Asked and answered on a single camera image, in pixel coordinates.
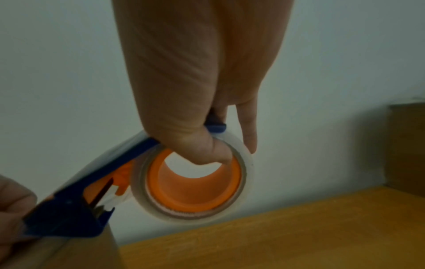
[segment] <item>orange tape core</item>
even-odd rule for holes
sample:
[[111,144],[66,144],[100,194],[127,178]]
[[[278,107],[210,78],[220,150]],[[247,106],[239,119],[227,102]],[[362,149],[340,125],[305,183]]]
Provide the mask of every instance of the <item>orange tape core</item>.
[[215,172],[200,178],[186,178],[174,173],[165,163],[172,153],[165,149],[151,163],[147,187],[155,200],[174,211],[196,213],[208,211],[229,200],[241,181],[240,165],[233,157]]

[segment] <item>white wall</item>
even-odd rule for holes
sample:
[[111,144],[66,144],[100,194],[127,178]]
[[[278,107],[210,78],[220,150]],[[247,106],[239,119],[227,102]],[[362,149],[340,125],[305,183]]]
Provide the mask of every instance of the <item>white wall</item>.
[[[244,215],[380,184],[385,106],[425,92],[425,1],[298,0],[259,98]],[[236,113],[229,129],[240,135]],[[0,2],[0,172],[50,194],[141,129],[109,2]],[[135,202],[119,242],[186,229]]]

